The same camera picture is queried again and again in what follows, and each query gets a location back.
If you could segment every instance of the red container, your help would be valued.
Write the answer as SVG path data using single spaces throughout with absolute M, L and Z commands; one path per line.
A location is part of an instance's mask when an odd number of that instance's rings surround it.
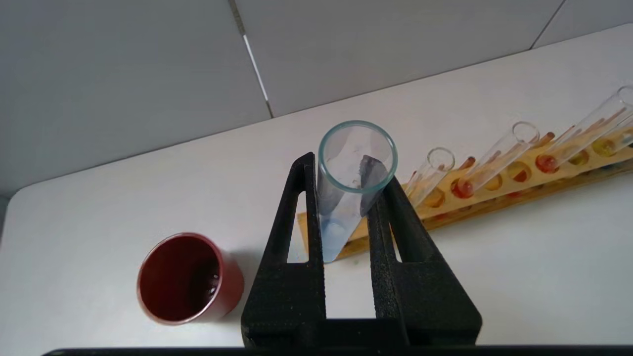
M 237 262 L 194 232 L 170 236 L 156 245 L 136 282 L 143 311 L 168 325 L 217 320 L 235 308 L 243 291 Z

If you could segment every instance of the test tube rack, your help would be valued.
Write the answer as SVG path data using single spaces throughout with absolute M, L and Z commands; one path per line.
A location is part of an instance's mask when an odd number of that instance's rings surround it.
M 596 154 L 590 145 L 579 153 L 579 155 L 585 155 L 585 159 L 580 160 L 584 161 L 584 164 L 574 165 L 565 162 L 555 173 L 546 174 L 541 172 L 534 162 L 536 157 L 545 152 L 551 145 L 552 143 L 549 143 L 532 148 L 513 163 L 515 165 L 514 172 L 516 172 L 516 165 L 519 165 L 527 174 L 527 179 L 523 182 L 515 181 L 508 172 L 509 168 L 504 168 L 499 173 L 502 183 L 500 187 L 485 186 L 476 191 L 470 198 L 457 198 L 451 192 L 451 185 L 465 175 L 468 169 L 450 171 L 437 185 L 437 189 L 444 195 L 444 203 L 439 207 L 428 207 L 424 203 L 416 207 L 416 213 L 422 224 L 428 231 L 431 231 L 472 217 L 551 196 L 560 191 L 633 172 L 633 148 L 626 147 L 613 156 L 603 157 Z M 307 248 L 306 213 L 297 214 L 297 221 L 304 245 Z M 363 218 L 337 260 L 368 250 L 367 219 Z

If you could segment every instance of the test tube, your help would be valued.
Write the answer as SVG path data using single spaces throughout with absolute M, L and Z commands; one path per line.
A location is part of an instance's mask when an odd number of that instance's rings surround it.
M 455 157 L 448 149 L 436 147 L 429 151 L 426 161 L 415 171 L 404 191 L 414 208 L 427 198 L 426 204 L 430 207 L 444 203 L 444 194 L 435 188 L 454 166 Z
M 494 183 L 489 186 L 490 190 L 498 189 L 502 185 L 499 172 L 537 143 L 539 138 L 539 130 L 534 125 L 525 121 L 515 123 L 478 163 L 453 183 L 453 194 L 458 198 L 470 198 L 488 182 Z
M 536 167 L 544 173 L 554 173 L 564 162 L 585 162 L 586 160 L 577 158 L 578 154 L 632 114 L 633 87 L 621 87 L 586 118 L 574 125 L 573 129 L 560 136 L 547 151 L 539 155 L 536 158 Z
M 326 133 L 316 186 L 324 262 L 336 259 L 397 166 L 394 141 L 370 122 L 347 121 Z
M 633 112 L 603 137 L 595 140 L 591 147 L 599 156 L 611 157 L 626 146 L 633 147 Z

